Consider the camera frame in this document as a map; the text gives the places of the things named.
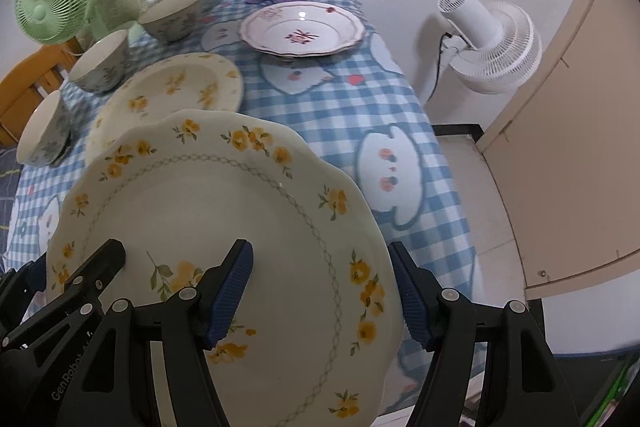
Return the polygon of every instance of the white fan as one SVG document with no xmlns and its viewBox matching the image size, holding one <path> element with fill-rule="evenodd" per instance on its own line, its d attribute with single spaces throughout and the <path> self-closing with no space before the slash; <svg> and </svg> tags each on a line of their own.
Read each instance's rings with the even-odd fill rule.
<svg viewBox="0 0 640 427">
<path fill-rule="evenodd" d="M 519 6 L 479 0 L 438 0 L 438 9 L 468 45 L 450 62 L 471 90 L 496 94 L 521 86 L 536 71 L 542 42 Z"/>
</svg>

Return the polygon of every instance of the stacked plates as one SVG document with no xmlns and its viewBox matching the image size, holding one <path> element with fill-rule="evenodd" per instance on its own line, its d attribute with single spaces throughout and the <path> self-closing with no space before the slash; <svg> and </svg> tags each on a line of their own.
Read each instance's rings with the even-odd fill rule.
<svg viewBox="0 0 640 427">
<path fill-rule="evenodd" d="M 362 21 L 338 6 L 284 2 L 242 21 L 240 38 L 252 48 L 280 57 L 321 57 L 347 50 L 364 37 Z"/>
<path fill-rule="evenodd" d="M 189 90 L 186 80 L 179 87 Z M 111 237 L 127 259 L 100 297 L 105 308 L 118 298 L 164 301 L 196 285 L 236 239 L 254 246 L 227 335 L 204 353 L 231 425 L 375 420 L 402 337 L 395 275 L 357 185 L 294 131 L 185 109 L 125 132 L 65 199 L 47 250 L 47 299 Z M 156 348 L 161 421 L 175 427 Z"/>
</svg>

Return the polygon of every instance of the screw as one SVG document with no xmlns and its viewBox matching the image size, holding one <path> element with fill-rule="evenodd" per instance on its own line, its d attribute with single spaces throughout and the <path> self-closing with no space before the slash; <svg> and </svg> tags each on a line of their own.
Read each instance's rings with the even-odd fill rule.
<svg viewBox="0 0 640 427">
<path fill-rule="evenodd" d="M 453 288 L 445 288 L 442 290 L 442 298 L 446 301 L 457 301 L 460 299 L 460 294 Z"/>
<path fill-rule="evenodd" d="M 113 309 L 113 311 L 120 313 L 126 310 L 127 306 L 129 306 L 129 303 L 125 299 L 118 299 L 113 303 L 111 308 Z"/>
<path fill-rule="evenodd" d="M 516 313 L 524 313 L 524 310 L 526 310 L 525 305 L 520 301 L 511 301 L 509 303 L 509 308 Z"/>
<path fill-rule="evenodd" d="M 182 288 L 180 290 L 180 293 L 178 293 L 178 296 L 183 301 L 189 301 L 193 299 L 197 294 L 198 292 L 196 291 L 196 288 L 194 288 L 193 286 L 187 286 L 187 288 Z"/>
</svg>

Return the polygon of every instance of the ceramic bowl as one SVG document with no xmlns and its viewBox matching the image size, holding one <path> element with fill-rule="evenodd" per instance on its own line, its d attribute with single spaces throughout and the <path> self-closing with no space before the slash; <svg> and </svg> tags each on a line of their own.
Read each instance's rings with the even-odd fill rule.
<svg viewBox="0 0 640 427">
<path fill-rule="evenodd" d="M 202 0 L 162 0 L 138 19 L 147 33 L 159 41 L 174 42 L 189 35 L 202 11 Z"/>
<path fill-rule="evenodd" d="M 129 32 L 118 30 L 91 46 L 69 71 L 69 82 L 87 92 L 116 87 L 127 66 Z"/>
<path fill-rule="evenodd" d="M 53 163 L 65 148 L 69 130 L 69 113 L 56 90 L 40 103 L 27 122 L 18 142 L 18 162 L 36 167 Z"/>
</svg>

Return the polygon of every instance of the wooden chair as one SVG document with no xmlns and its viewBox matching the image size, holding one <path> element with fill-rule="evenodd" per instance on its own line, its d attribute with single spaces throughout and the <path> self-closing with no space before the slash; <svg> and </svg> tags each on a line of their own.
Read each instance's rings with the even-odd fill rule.
<svg viewBox="0 0 640 427">
<path fill-rule="evenodd" d="M 63 77 L 58 66 L 70 71 L 82 48 L 76 39 L 65 44 L 43 46 L 20 62 L 0 82 L 0 147 L 18 143 L 33 111 L 40 105 L 43 92 L 60 87 Z"/>
</svg>

